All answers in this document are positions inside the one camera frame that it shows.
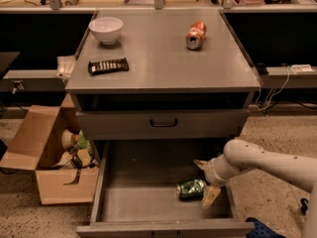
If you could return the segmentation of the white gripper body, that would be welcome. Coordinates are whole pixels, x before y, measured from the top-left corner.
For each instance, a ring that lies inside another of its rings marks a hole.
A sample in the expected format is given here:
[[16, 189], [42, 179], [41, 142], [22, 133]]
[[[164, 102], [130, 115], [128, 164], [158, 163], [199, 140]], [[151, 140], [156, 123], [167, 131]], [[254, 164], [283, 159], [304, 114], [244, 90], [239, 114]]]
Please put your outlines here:
[[224, 156], [213, 158], [203, 168], [206, 180], [213, 186], [223, 186], [239, 173]]

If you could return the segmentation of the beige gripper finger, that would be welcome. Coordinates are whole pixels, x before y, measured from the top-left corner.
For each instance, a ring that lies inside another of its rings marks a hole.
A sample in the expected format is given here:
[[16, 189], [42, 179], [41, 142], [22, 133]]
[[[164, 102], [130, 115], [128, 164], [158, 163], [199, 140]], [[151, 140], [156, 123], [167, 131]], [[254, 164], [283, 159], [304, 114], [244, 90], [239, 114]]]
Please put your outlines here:
[[202, 160], [194, 160], [193, 163], [200, 169], [200, 170], [203, 170], [208, 162], [207, 161], [202, 161]]
[[202, 207], [204, 209], [209, 208], [218, 197], [220, 192], [221, 188], [219, 186], [207, 185], [203, 192]]

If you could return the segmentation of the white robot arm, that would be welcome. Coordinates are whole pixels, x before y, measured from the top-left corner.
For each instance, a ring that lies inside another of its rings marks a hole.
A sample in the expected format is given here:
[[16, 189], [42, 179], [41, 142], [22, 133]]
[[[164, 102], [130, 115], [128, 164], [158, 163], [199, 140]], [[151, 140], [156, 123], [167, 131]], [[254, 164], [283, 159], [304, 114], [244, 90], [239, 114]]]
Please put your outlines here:
[[240, 139], [228, 141], [223, 153], [210, 161], [194, 160], [213, 186], [254, 169], [261, 170], [310, 193], [301, 238], [317, 238], [317, 160], [265, 150]]

